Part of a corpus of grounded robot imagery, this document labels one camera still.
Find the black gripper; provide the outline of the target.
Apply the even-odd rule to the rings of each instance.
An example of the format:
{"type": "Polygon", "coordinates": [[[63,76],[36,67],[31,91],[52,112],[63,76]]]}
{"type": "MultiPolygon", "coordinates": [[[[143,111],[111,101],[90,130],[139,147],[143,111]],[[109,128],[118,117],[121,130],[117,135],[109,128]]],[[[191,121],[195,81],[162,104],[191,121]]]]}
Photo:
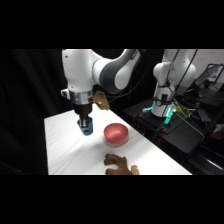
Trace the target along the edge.
{"type": "Polygon", "coordinates": [[[93,120],[89,117],[92,112],[92,104],[75,105],[74,111],[80,117],[80,127],[86,128],[86,118],[88,118],[88,132],[93,132],[93,120]]]}

